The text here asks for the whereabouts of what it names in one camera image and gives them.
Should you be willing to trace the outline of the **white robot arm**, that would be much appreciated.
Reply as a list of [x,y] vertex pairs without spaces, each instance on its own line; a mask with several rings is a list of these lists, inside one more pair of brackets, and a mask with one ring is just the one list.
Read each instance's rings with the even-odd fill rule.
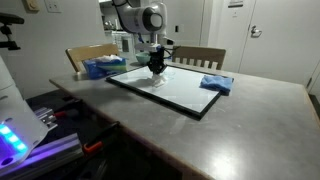
[[161,74],[166,69],[164,51],[166,45],[174,41],[167,36],[167,8],[163,2],[155,1],[145,7],[133,7],[128,0],[112,0],[122,29],[139,36],[136,50],[148,51],[147,62],[153,74]]

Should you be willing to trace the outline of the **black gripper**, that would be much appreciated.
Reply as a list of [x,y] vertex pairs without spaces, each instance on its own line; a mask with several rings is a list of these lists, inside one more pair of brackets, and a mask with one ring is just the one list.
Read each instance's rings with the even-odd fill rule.
[[158,75],[163,73],[166,69],[164,64],[164,48],[161,47],[156,52],[150,53],[150,61],[147,63],[147,66],[153,75],[157,75],[156,71],[159,71]]

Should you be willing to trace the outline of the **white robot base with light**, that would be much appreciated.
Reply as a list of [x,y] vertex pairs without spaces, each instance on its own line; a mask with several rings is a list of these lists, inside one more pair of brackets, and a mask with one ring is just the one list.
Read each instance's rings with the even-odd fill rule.
[[47,133],[0,57],[0,173],[21,164]]

